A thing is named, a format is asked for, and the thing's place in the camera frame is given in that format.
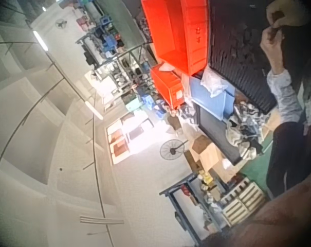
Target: plastic bag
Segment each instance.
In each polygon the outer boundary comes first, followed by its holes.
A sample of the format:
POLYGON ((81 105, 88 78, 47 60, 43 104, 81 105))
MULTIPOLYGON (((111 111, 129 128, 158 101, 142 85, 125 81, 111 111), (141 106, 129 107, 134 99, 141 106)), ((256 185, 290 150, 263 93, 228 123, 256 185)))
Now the plastic bag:
POLYGON ((170 65, 169 63, 164 63, 160 68, 159 71, 173 71, 175 69, 174 66, 170 65))
POLYGON ((201 80, 201 85, 210 92, 211 98, 216 97, 228 87, 225 82, 226 80, 212 71, 209 66, 205 68, 201 80))

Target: cloth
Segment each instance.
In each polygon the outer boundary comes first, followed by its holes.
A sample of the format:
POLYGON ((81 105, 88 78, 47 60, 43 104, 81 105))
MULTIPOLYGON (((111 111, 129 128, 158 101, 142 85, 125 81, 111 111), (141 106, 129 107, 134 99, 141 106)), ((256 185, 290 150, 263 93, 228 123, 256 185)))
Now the cloth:
POLYGON ((234 105, 234 114, 227 122, 226 139, 238 147, 242 159, 253 160, 262 151, 259 141, 263 141, 262 126, 268 117, 252 104, 234 105))
POLYGON ((302 182, 311 173, 311 152, 305 152, 307 137, 303 130, 302 121, 285 122, 273 133, 266 183, 274 197, 302 182))
POLYGON ((291 86, 289 72, 285 69, 283 73, 274 75, 271 70, 267 75, 267 84, 278 102, 281 123, 298 122, 303 110, 291 86))

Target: fluorescent light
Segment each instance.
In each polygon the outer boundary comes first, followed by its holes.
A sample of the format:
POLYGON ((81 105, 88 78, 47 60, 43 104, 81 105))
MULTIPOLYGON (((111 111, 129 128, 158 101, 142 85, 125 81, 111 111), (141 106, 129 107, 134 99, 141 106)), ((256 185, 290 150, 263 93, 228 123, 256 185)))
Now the fluorescent light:
POLYGON ((104 119, 103 116, 100 115, 100 113, 88 101, 86 101, 85 104, 100 120, 104 119))
POLYGON ((36 39, 38 40, 38 42, 40 43, 40 45, 42 46, 42 48, 45 51, 48 51, 48 47, 46 46, 46 44, 44 43, 44 41, 41 39, 40 35, 38 34, 37 31, 33 31, 34 36, 36 37, 36 39))

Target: red plastic crate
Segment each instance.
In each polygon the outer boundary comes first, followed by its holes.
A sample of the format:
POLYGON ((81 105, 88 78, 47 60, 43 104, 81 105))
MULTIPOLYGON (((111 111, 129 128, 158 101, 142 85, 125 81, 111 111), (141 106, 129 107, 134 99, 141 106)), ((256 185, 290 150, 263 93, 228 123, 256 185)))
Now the red plastic crate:
POLYGON ((151 68, 154 85, 172 109, 184 103, 184 88, 180 78, 172 72, 159 71, 162 64, 151 68))
POLYGON ((142 0, 156 54, 187 75, 207 65, 208 0, 142 0))

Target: window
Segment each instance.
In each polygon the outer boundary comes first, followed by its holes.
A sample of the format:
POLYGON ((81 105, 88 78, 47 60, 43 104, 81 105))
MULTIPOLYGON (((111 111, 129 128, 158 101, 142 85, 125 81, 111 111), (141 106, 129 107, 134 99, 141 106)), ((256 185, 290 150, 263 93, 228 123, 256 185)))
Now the window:
POLYGON ((117 164, 132 154, 139 137, 153 128, 146 112, 136 109, 127 113, 107 128, 108 144, 113 164, 117 164))

